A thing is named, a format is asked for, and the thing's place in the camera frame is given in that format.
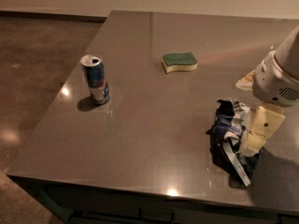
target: scouring pad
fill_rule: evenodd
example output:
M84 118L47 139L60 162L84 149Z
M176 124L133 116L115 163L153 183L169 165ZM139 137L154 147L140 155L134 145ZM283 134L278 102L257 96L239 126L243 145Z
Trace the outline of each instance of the scouring pad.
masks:
M162 64L167 74L173 71L193 71L197 68L197 60L191 52L165 54Z

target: energy drink can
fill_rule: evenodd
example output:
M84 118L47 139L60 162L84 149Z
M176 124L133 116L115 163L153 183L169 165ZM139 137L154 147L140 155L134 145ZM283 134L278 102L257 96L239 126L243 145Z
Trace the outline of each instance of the energy drink can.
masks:
M96 55L85 55L80 60L91 98L97 105L103 105L109 100L109 88L105 79L102 58Z

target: black baseboard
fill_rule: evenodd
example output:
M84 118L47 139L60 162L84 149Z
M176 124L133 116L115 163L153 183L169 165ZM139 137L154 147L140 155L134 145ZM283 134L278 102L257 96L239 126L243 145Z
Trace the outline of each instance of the black baseboard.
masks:
M106 20L106 17L49 14L49 13L35 13L35 12L21 12L21 11L3 11L3 10L0 10L0 16L30 18L30 19L64 20L64 21L88 21L88 22L104 22Z

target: floor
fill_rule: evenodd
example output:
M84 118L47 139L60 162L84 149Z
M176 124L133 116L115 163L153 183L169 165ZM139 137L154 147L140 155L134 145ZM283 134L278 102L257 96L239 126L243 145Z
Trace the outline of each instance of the floor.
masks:
M6 172L101 25L0 17L0 224L62 223Z

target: blue and silver can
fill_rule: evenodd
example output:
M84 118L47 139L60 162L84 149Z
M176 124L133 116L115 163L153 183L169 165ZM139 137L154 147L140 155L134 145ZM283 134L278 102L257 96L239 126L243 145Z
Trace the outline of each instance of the blue and silver can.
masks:
M105 79L102 58L85 55L80 60L93 102L103 105L109 101L109 88Z

